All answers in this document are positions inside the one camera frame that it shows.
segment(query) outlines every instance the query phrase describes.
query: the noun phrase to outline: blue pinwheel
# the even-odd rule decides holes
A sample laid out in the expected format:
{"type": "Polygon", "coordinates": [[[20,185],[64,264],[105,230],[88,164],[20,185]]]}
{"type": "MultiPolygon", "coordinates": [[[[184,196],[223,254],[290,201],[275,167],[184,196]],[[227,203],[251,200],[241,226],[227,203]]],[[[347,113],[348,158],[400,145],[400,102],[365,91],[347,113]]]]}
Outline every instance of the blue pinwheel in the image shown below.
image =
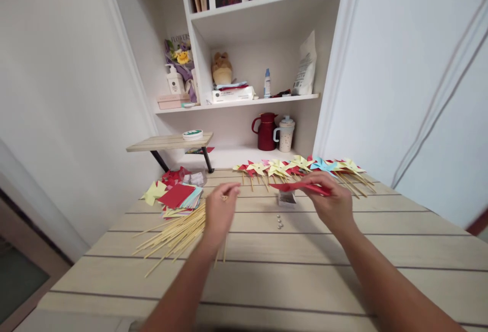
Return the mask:
{"type": "Polygon", "coordinates": [[[336,177],[332,171],[337,167],[337,162],[332,162],[332,164],[327,164],[322,158],[314,157],[315,163],[310,166],[310,169],[320,169],[323,172],[329,172],[330,175],[336,177]]]}

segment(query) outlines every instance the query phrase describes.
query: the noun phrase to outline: white bag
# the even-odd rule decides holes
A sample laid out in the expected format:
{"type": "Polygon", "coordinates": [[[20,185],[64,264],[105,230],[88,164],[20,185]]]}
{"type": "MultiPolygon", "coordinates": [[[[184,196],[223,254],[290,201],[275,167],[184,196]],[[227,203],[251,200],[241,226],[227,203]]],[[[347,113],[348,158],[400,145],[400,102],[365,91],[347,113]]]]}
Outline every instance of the white bag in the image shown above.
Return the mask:
{"type": "Polygon", "coordinates": [[[300,66],[292,93],[300,96],[312,94],[316,62],[315,31],[312,31],[307,40],[300,46],[300,66]]]}

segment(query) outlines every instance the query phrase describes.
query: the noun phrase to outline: pink box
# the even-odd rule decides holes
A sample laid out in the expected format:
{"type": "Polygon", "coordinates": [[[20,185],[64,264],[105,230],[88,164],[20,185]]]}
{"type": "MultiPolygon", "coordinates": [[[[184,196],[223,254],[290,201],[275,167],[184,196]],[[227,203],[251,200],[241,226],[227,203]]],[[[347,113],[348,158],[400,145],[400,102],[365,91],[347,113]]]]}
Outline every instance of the pink box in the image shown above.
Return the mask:
{"type": "Polygon", "coordinates": [[[181,108],[182,103],[189,102],[190,95],[188,93],[158,97],[159,109],[181,108]]]}

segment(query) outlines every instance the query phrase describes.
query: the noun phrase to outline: black shelf leg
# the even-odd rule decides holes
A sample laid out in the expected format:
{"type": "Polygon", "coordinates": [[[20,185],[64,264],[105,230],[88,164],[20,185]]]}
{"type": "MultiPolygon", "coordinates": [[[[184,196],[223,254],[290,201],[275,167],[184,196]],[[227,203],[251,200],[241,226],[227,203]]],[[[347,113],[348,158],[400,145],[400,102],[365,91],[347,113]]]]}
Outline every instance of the black shelf leg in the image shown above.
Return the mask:
{"type": "Polygon", "coordinates": [[[207,147],[202,146],[203,156],[205,157],[205,161],[207,162],[208,173],[213,173],[214,169],[212,168],[212,164],[210,164],[210,158],[208,157],[207,147]]]}
{"type": "Polygon", "coordinates": [[[163,158],[161,158],[161,156],[159,155],[159,153],[156,150],[151,150],[151,154],[158,161],[159,165],[161,166],[161,168],[164,170],[165,173],[167,171],[169,171],[168,166],[166,165],[163,158]]]}

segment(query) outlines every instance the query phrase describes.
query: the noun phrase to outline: white shelf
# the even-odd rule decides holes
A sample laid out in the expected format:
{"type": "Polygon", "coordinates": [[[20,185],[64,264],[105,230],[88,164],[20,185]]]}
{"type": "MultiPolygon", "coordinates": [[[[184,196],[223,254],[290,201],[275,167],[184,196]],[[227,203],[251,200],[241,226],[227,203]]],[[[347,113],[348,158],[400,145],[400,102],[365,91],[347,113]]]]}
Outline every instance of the white shelf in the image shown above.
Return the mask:
{"type": "Polygon", "coordinates": [[[325,0],[252,0],[193,13],[190,19],[209,47],[219,48],[309,30],[325,5],[325,0]]]}
{"type": "Polygon", "coordinates": [[[165,109],[165,110],[158,110],[155,112],[155,114],[172,113],[172,112],[200,111],[200,110],[213,109],[213,108],[251,106],[251,105],[257,105],[257,104],[272,104],[272,103],[289,102],[289,101],[301,101],[301,100],[306,100],[306,99],[315,99],[315,98],[319,98],[319,97],[320,97],[320,94],[312,94],[312,95],[306,95],[306,96],[281,97],[281,98],[268,98],[268,99],[260,98],[258,100],[252,100],[252,101],[215,103],[212,105],[194,106],[194,107],[188,107],[188,108],[169,108],[169,109],[165,109]]]}
{"type": "MultiPolygon", "coordinates": [[[[258,137],[256,135],[256,145],[243,145],[238,147],[216,147],[208,155],[213,168],[231,168],[236,164],[247,164],[248,160],[251,162],[259,162],[263,159],[279,159],[287,161],[293,159],[297,153],[292,150],[288,153],[282,153],[278,149],[270,152],[264,152],[257,148],[258,137]]],[[[178,160],[177,167],[183,166],[189,170],[206,168],[205,158],[202,154],[185,154],[178,160]]]]}

